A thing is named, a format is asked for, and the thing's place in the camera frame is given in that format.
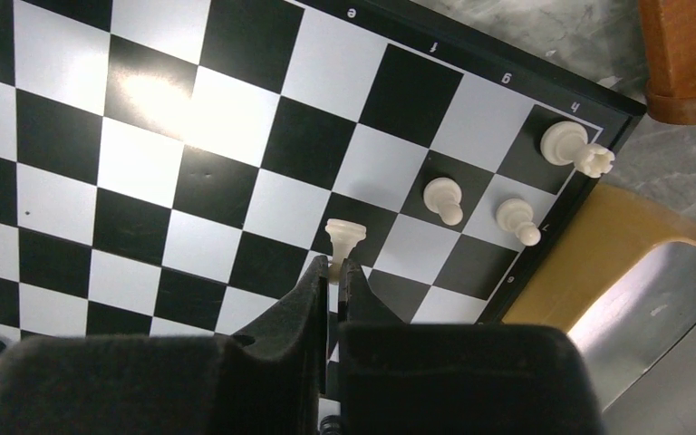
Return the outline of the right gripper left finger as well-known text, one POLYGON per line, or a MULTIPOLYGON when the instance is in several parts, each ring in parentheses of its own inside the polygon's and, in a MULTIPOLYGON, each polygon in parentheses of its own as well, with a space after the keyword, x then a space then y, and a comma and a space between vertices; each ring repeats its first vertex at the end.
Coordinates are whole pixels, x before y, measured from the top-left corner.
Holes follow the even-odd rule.
POLYGON ((231 335, 35 336, 0 355, 0 434, 313 434, 328 261, 231 335))

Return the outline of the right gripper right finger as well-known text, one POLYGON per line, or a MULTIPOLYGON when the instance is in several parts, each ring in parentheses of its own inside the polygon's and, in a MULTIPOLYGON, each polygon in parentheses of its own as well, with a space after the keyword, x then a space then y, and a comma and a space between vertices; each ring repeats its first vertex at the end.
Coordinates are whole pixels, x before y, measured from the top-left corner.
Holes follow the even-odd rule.
POLYGON ((406 324, 345 260, 338 396, 348 434, 601 434, 583 358, 532 324, 406 324))

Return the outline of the white piece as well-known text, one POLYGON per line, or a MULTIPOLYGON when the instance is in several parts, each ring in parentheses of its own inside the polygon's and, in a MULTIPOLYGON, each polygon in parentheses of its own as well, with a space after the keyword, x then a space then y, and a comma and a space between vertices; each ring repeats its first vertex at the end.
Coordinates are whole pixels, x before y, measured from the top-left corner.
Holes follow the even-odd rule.
POLYGON ((353 249, 366 238, 366 226, 337 218, 327 220, 324 230, 332 244, 332 260, 329 265, 329 280, 332 285, 340 281, 344 260, 353 249))

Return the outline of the white chess pawn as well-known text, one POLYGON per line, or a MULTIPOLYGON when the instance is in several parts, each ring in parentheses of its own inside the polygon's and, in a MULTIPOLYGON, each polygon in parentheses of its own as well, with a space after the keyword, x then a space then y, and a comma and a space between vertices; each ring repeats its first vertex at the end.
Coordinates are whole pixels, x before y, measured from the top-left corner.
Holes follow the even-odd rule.
POLYGON ((525 247, 533 247, 541 240, 541 231, 533 221, 534 209, 520 198, 504 201, 496 212, 498 226, 512 233, 525 247))

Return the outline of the white chess rook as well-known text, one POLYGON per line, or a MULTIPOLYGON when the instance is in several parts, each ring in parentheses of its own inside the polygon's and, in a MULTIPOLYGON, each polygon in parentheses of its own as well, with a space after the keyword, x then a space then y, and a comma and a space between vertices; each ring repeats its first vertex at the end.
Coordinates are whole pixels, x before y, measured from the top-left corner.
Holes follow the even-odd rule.
POLYGON ((609 173, 615 160, 612 151, 590 142, 584 126, 573 121, 560 121, 549 127, 540 141, 540 150, 547 162, 556 166, 572 164, 592 179, 609 173))

